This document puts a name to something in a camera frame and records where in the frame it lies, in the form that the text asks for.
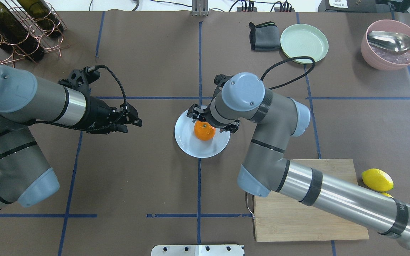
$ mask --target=metal spoon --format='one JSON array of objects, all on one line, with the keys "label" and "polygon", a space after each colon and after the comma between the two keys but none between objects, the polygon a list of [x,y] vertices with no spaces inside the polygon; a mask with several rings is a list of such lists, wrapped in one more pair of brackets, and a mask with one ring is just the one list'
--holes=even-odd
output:
[{"label": "metal spoon", "polygon": [[407,34],[371,31],[367,38],[369,44],[393,52],[403,53],[410,49],[410,36]]}]

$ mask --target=wooden cutting board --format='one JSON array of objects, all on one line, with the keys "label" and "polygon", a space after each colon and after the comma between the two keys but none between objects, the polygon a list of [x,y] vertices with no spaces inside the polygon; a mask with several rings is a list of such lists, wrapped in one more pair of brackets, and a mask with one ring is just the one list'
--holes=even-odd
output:
[{"label": "wooden cutting board", "polygon": [[[352,159],[292,160],[357,184]],[[254,197],[257,242],[369,239],[368,230],[280,193]]]}]

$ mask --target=ice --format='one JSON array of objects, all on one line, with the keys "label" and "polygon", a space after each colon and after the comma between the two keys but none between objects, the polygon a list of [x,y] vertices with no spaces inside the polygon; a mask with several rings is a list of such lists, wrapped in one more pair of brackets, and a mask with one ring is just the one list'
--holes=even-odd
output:
[{"label": "ice", "polygon": [[387,50],[383,50],[380,48],[377,48],[375,46],[371,46],[371,49],[379,55],[381,58],[384,60],[387,60],[391,63],[397,63],[397,64],[406,64],[410,62],[410,53],[405,52],[403,54],[397,54],[396,52],[389,52]]}]

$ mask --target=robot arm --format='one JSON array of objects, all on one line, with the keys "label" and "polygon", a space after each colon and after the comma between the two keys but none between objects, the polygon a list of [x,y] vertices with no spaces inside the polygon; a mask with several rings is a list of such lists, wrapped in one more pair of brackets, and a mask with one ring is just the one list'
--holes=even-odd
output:
[{"label": "robot arm", "polygon": [[300,136],[309,125],[306,106],[274,94],[250,73],[216,79],[218,88],[211,104],[203,111],[193,105],[188,116],[224,130],[232,130],[237,118],[257,123],[237,179],[243,190],[262,197],[270,191],[282,193],[374,229],[410,250],[410,203],[283,158],[290,136]]},{"label": "robot arm", "polygon": [[0,209],[15,201],[32,206],[59,189],[27,125],[50,123],[97,134],[127,133],[126,124],[142,126],[127,102],[109,107],[89,95],[89,83],[99,76],[96,67],[86,67],[57,84],[0,65]]}]

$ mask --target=light green plate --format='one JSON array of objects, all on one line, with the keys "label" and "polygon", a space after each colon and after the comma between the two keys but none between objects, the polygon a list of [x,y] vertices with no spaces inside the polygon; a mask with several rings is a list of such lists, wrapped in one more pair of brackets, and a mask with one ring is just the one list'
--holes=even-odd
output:
[{"label": "light green plate", "polygon": [[[287,57],[309,56],[318,62],[328,52],[328,41],[319,29],[307,24],[295,24],[281,34],[281,49]],[[296,63],[310,64],[311,60],[294,60]]]}]

